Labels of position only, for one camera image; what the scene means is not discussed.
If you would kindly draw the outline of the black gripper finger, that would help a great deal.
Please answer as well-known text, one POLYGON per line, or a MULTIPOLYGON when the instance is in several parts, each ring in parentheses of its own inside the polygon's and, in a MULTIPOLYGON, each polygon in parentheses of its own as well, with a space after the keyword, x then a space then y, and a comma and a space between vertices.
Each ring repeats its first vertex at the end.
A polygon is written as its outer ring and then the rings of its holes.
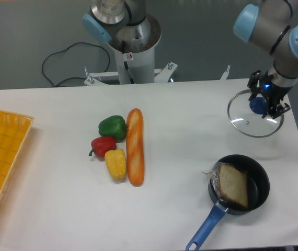
POLYGON ((260 70, 255 71, 251 74, 247 87, 250 89, 250 97, 248 98, 248 101, 253 100, 255 97, 257 97, 258 94, 260 94, 260 87, 258 86, 258 82, 262 78, 262 72, 260 70))
POLYGON ((265 104, 265 112, 261 116, 262 118, 270 116, 272 119, 282 116, 285 112, 290 110, 290 106, 287 103, 278 103, 275 106, 265 104))

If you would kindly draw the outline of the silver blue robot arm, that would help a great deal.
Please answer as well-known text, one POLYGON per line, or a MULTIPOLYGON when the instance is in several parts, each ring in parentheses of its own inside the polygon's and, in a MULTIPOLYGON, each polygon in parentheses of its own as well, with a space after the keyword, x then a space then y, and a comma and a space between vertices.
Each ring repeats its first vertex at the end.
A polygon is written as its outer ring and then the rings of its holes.
POLYGON ((233 32, 246 43, 264 50, 274 58, 265 72, 251 74, 247 87, 250 102, 260 95, 263 107, 255 112, 275 119, 290 110, 283 99, 298 82, 298 25, 289 21, 298 11, 298 1, 264 1, 247 5, 237 17, 233 32))

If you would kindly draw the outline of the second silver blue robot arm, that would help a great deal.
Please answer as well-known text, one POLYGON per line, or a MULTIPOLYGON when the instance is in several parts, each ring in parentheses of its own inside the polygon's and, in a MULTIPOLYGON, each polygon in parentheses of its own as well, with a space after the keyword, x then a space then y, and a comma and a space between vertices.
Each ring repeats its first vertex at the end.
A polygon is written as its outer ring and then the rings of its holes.
POLYGON ((146 1, 92 1, 83 16, 88 33, 100 43, 108 43, 125 26, 136 26, 146 18, 146 1))

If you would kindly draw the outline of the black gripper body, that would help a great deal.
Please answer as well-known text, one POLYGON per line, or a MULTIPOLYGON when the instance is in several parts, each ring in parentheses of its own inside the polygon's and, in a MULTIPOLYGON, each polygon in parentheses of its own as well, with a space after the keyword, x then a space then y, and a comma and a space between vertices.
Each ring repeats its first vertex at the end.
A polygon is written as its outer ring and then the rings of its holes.
POLYGON ((289 80, 280 75, 274 68, 263 73, 260 71, 259 88, 263 98, 262 110, 290 110, 290 106, 283 102, 290 87, 285 86, 289 80))

